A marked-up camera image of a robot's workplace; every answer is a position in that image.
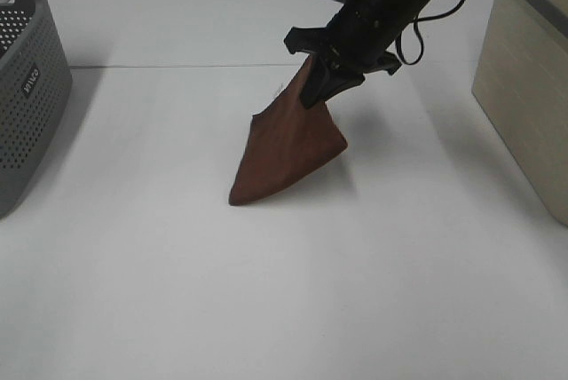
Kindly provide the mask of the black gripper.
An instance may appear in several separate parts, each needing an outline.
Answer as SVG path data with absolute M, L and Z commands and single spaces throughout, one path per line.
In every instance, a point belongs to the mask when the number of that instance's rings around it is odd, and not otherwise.
M 363 74 L 398 71 L 398 58 L 378 46 L 382 22 L 366 0 L 349 0 L 323 28 L 288 31 L 284 44 L 292 54 L 304 52 L 311 65 L 300 92 L 305 109 L 327 102 L 365 81 Z

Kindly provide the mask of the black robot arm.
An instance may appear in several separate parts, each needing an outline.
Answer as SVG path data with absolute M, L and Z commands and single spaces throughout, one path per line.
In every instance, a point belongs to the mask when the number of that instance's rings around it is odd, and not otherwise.
M 366 75 L 385 71 L 394 75 L 406 59 L 401 45 L 408 25 L 422 22 L 421 10 L 430 0 L 334 0 L 339 12 L 323 28 L 291 28 L 284 39 L 292 54 L 304 52 L 315 58 L 300 93 L 302 105 L 317 103 L 363 84 Z

